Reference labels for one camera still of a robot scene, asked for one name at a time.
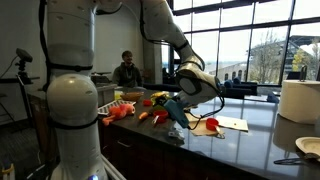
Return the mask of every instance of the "man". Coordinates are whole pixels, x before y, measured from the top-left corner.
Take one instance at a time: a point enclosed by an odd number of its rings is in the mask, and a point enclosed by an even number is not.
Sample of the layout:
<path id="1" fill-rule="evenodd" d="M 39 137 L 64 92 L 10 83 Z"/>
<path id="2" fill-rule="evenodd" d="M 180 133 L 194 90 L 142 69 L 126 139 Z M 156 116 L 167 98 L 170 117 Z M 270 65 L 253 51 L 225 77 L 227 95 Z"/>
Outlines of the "man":
<path id="1" fill-rule="evenodd" d="M 112 82 L 123 87 L 142 87 L 139 69 L 132 63 L 132 52 L 122 53 L 123 62 L 113 72 Z"/>

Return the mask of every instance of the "sky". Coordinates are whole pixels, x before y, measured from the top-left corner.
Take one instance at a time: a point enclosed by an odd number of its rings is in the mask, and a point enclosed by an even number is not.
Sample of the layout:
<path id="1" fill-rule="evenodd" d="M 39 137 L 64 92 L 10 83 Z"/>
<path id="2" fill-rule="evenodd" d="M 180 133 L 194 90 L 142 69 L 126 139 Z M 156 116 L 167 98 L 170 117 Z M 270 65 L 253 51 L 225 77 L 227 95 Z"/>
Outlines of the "sky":
<path id="1" fill-rule="evenodd" d="M 176 10 L 190 7 L 192 0 L 175 0 Z M 220 0 L 193 0 L 194 6 L 208 5 Z M 254 23 L 287 20 L 290 14 L 292 0 L 278 0 L 256 5 Z M 296 0 L 293 19 L 320 17 L 319 0 Z M 222 10 L 221 26 L 230 27 L 250 24 L 252 20 L 253 6 Z M 182 31 L 190 31 L 191 15 L 174 17 L 174 20 Z M 217 28 L 219 25 L 219 12 L 208 12 L 193 15 L 193 30 Z M 307 25 L 293 25 L 292 35 L 320 36 L 320 23 Z M 271 29 L 255 29 L 252 35 L 251 47 L 265 41 L 267 32 L 271 32 L 275 38 L 284 40 L 287 26 Z M 220 36 L 219 59 L 223 61 L 246 61 L 249 49 L 250 30 L 224 32 Z M 192 46 L 194 50 L 205 60 L 215 61 L 218 50 L 218 33 L 207 32 L 193 35 Z M 308 52 L 312 52 L 310 46 L 302 46 Z"/>

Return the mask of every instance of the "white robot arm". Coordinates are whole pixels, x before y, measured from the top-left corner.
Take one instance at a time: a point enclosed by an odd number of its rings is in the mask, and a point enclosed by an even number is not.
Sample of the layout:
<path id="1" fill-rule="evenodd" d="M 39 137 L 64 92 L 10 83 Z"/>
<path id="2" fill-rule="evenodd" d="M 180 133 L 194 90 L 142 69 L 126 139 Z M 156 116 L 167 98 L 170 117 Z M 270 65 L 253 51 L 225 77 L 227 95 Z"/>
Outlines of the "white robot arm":
<path id="1" fill-rule="evenodd" d="M 97 90 L 89 78 L 93 61 L 94 17 L 97 9 L 113 13 L 122 5 L 141 3 L 145 38 L 165 41 L 175 47 L 182 64 L 176 74 L 179 99 L 199 104 L 219 95 L 219 80 L 203 72 L 203 61 L 193 52 L 165 0 L 48 0 L 47 52 L 51 80 L 47 102 L 56 128 L 60 164 L 49 179 L 107 179 L 103 165 L 97 119 Z M 167 108 L 183 106 L 176 102 Z M 176 119 L 183 118 L 177 114 Z M 185 119 L 178 121 L 186 128 Z"/>

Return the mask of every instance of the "paper towel roll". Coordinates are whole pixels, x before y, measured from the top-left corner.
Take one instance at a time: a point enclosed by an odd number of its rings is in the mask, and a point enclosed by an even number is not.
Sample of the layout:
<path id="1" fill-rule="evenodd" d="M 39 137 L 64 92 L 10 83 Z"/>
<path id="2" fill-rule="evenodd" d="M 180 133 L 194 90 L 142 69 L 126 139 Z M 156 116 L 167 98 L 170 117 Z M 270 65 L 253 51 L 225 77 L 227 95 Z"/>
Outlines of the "paper towel roll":
<path id="1" fill-rule="evenodd" d="M 278 112 L 289 120 L 314 124 L 320 115 L 320 82 L 284 80 Z"/>

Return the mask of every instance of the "orange toy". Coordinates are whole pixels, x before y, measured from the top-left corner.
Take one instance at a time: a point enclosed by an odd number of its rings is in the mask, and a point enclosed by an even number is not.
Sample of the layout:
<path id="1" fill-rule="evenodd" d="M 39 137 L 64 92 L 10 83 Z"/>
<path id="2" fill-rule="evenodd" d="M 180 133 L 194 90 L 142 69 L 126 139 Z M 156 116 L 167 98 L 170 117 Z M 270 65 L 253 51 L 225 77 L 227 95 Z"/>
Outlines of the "orange toy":
<path id="1" fill-rule="evenodd" d="M 127 115 L 133 115 L 135 108 L 132 104 L 120 104 L 120 106 L 113 106 L 109 108 L 109 116 L 102 119 L 105 126 L 114 120 L 120 120 Z"/>

